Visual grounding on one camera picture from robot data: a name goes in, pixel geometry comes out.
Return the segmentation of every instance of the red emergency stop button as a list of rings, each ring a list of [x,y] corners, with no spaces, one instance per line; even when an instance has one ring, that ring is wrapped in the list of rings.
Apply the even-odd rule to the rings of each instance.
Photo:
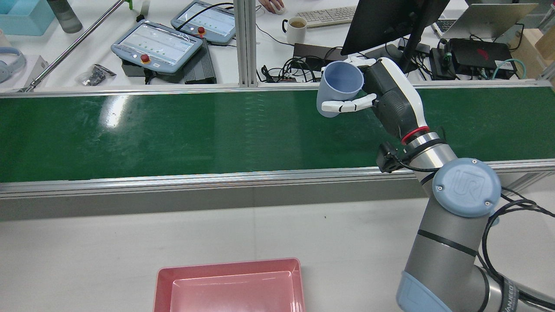
[[[140,61],[143,62],[143,63],[148,63],[148,62],[150,62],[150,58],[148,57],[148,55],[143,54],[143,55],[140,56]]]

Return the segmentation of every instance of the plastic bag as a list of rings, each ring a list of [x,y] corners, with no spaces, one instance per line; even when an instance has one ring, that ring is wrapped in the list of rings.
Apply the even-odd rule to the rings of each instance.
[[[114,80],[114,77],[115,73],[108,68],[100,64],[94,64],[89,67],[87,72],[77,76],[75,81],[82,85],[99,85]]]

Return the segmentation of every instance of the blue joint cover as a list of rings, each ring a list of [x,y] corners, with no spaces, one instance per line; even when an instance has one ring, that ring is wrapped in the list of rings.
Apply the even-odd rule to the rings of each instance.
[[[452,312],[428,287],[405,271],[396,299],[405,312]]]
[[[461,217],[491,214],[501,198],[501,182],[486,163],[459,158],[445,164],[434,176],[433,194],[447,211]]]

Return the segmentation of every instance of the cardboard box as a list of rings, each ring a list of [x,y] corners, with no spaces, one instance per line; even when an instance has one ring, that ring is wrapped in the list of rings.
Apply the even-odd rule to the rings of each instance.
[[[553,62],[552,60],[544,59],[536,49],[536,43],[542,36],[542,32],[537,28],[525,29],[520,47],[511,52],[513,58],[521,60],[526,65],[527,78],[537,78],[543,70]],[[511,42],[509,42],[509,47],[516,48],[519,39],[520,37],[517,36],[511,40]],[[517,69],[517,75],[522,77],[521,66],[517,65]],[[550,81],[553,87],[555,87],[555,79],[552,78]]]

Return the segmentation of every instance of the blue cup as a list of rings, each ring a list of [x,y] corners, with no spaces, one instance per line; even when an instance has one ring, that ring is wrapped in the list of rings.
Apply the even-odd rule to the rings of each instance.
[[[360,69],[351,63],[343,61],[331,62],[326,66],[318,95],[316,96],[316,108],[324,117],[335,117],[339,113],[324,112],[322,103],[327,100],[350,100],[362,89],[364,76]]]

